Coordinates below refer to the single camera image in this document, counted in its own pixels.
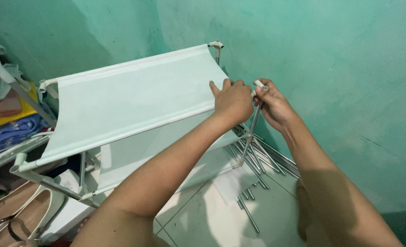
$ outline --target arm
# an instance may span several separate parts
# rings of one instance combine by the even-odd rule
[[[213,82],[215,112],[191,132],[148,160],[102,203],[73,246],[155,246],[154,217],[188,176],[205,151],[253,113],[250,86],[225,79]]]
[[[335,246],[402,246],[370,201],[332,162],[271,80],[261,79],[268,123],[286,140],[311,205]]]

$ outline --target shoe insole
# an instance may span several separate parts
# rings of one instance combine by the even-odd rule
[[[21,239],[26,240],[36,229],[45,216],[51,203],[49,190],[41,191],[26,207],[11,220],[13,232]],[[16,242],[9,234],[8,226],[0,231],[0,247],[6,247]]]
[[[0,219],[17,212],[35,193],[39,184],[27,182],[0,200]]]

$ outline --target flat shoe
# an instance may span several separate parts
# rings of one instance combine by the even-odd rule
[[[0,230],[0,247],[15,246],[17,242],[33,244],[36,237],[64,202],[64,195],[44,188]]]
[[[7,196],[0,199],[0,229],[5,227],[32,197],[44,189],[33,182],[26,182]]]

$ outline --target pink cloth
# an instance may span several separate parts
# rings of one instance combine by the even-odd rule
[[[11,89],[4,99],[0,100],[0,117],[19,114],[21,111],[19,96]]]

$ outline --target teal wall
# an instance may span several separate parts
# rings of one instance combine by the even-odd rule
[[[177,50],[220,39],[230,78],[271,78],[382,212],[406,210],[406,1],[155,1]],[[260,119],[256,132],[289,154]]]
[[[0,1],[0,43],[35,81],[216,39],[228,76],[271,78],[382,212],[406,211],[406,1]]]
[[[161,53],[151,1],[0,1],[0,43],[36,82]]]

